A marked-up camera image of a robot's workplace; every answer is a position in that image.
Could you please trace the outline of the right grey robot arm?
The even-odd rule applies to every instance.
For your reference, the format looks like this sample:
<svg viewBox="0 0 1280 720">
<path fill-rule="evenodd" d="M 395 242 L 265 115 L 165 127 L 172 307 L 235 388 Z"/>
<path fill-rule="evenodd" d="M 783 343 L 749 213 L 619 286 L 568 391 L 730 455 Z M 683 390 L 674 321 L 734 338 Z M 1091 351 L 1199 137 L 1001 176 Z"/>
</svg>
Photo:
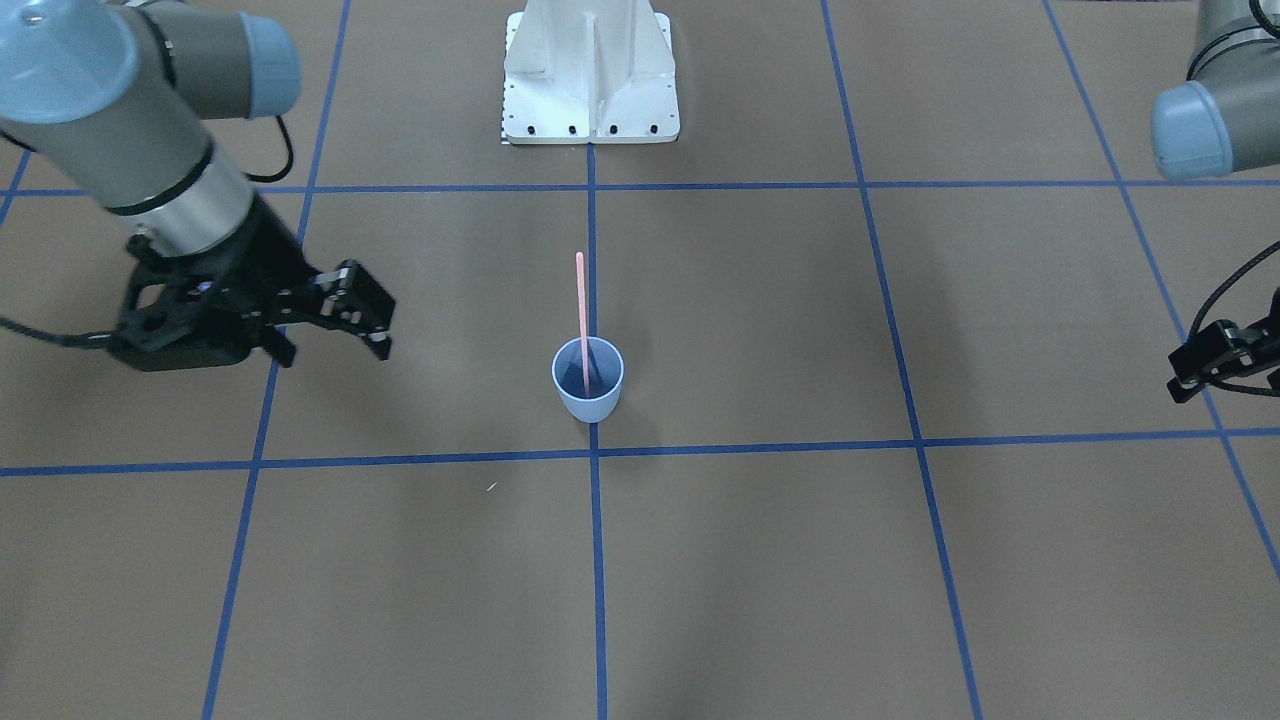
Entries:
<svg viewBox="0 0 1280 720">
<path fill-rule="evenodd" d="M 111 331 L 20 334 L 101 348 L 138 372 L 229 366 L 282 328 L 357 337 L 389 357 L 396 300 L 360 263 L 323 273 L 206 128 L 280 120 L 301 61 L 279 22 L 183 1 L 5 1 L 3 137 L 45 156 L 128 232 L 134 270 Z"/>
</svg>

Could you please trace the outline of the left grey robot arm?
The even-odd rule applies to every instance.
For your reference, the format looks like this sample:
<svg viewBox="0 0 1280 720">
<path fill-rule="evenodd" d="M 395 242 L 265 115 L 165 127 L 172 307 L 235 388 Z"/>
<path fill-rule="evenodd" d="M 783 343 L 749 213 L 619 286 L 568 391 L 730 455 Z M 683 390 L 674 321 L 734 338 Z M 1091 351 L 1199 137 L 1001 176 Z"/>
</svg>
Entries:
<svg viewBox="0 0 1280 720">
<path fill-rule="evenodd" d="M 1166 181 L 1224 178 L 1279 163 L 1279 38 L 1275 1 L 1199 3 L 1196 46 L 1184 81 L 1153 102 L 1155 164 Z M 1279 299 L 1248 325 L 1210 322 L 1219 300 L 1277 255 L 1265 249 L 1222 281 L 1197 310 L 1187 340 L 1169 355 L 1171 400 L 1207 388 L 1277 397 Z"/>
</svg>

